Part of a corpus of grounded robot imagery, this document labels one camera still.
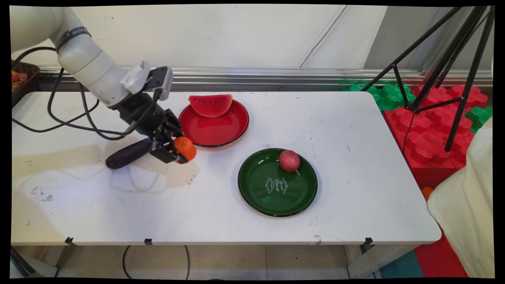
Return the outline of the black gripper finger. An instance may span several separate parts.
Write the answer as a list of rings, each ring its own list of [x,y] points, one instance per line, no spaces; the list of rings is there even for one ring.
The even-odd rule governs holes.
[[[172,138],[169,138],[166,142],[153,138],[153,144],[149,149],[149,153],[166,164],[171,162],[178,162],[179,164],[188,163],[188,159],[177,149],[175,141]]]
[[[166,135],[170,137],[182,137],[184,132],[182,131],[182,124],[177,118],[177,116],[167,108],[165,110],[165,120],[163,122],[163,131]]]

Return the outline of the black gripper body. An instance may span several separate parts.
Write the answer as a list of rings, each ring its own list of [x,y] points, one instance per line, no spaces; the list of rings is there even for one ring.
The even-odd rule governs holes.
[[[147,93],[138,93],[136,95],[128,95],[121,102],[110,107],[111,110],[118,111],[121,120],[125,121],[129,126],[120,137],[125,137],[137,131],[141,135],[158,140],[164,140],[164,136],[168,133],[166,127],[167,118],[165,111],[157,103],[159,93],[154,93],[154,97]]]

